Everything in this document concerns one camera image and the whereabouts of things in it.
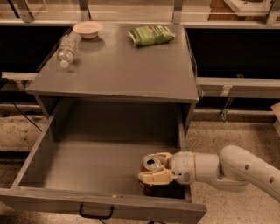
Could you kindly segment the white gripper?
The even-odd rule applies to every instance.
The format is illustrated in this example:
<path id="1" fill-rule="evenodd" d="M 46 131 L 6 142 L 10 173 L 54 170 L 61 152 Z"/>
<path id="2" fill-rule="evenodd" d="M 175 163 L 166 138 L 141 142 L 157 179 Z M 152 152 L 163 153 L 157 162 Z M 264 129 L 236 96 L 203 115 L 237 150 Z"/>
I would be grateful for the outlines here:
<path id="1" fill-rule="evenodd" d="M 180 151 L 174 155 L 169 152 L 146 155 L 142 160 L 144 169 L 157 169 L 163 165 L 164 167 L 170 166 L 171 171 L 161 168 L 155 171 L 140 172 L 138 178 L 151 186 L 168 185 L 173 180 L 181 185 L 189 185 L 195 182 L 194 162 L 195 156 L 190 151 Z"/>

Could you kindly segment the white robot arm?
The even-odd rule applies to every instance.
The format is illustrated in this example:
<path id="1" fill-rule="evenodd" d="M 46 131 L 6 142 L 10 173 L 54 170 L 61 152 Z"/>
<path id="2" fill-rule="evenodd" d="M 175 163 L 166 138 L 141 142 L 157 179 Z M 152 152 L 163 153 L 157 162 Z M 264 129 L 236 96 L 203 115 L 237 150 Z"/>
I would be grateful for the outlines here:
<path id="1" fill-rule="evenodd" d="M 142 159 L 138 179 L 146 191 L 175 181 L 181 185 L 204 182 L 223 191 L 241 192 L 247 184 L 280 201 L 280 170 L 235 145 L 219 154 L 160 152 Z"/>

